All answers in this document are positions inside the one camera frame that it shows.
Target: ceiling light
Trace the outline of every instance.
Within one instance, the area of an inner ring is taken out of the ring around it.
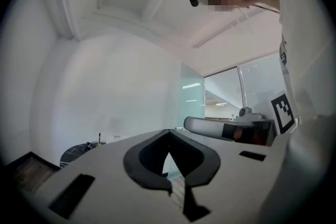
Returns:
[[[187,89],[187,88],[191,88],[191,87],[195,87],[195,86],[200,86],[200,84],[199,83],[195,83],[195,84],[183,86],[182,89]]]

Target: person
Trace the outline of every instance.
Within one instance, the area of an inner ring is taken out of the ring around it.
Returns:
[[[286,96],[300,122],[336,112],[335,35],[321,0],[201,0],[232,10],[263,3],[280,11],[280,65]]]

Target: black rectangular slot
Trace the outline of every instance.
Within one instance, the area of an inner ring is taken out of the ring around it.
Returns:
[[[250,159],[256,159],[258,161],[263,161],[266,158],[266,155],[263,154],[258,154],[258,153],[254,153],[254,152],[250,152],[250,151],[242,151],[239,153],[240,156],[244,156]]]
[[[68,219],[92,182],[93,176],[80,174],[74,181],[51,203],[49,209],[61,217]]]

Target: black slot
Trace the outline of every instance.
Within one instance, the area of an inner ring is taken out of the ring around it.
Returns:
[[[266,158],[266,155],[258,154],[250,151],[242,151],[239,153],[240,156],[247,157],[250,159],[256,159],[257,161],[263,161]]]
[[[82,200],[92,182],[93,176],[80,174],[74,181],[51,203],[49,209],[65,219],[70,215]]]

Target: white shirt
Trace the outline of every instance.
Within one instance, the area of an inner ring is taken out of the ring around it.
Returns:
[[[303,122],[335,113],[335,34],[322,0],[280,0],[280,23],[280,64],[294,116]]]

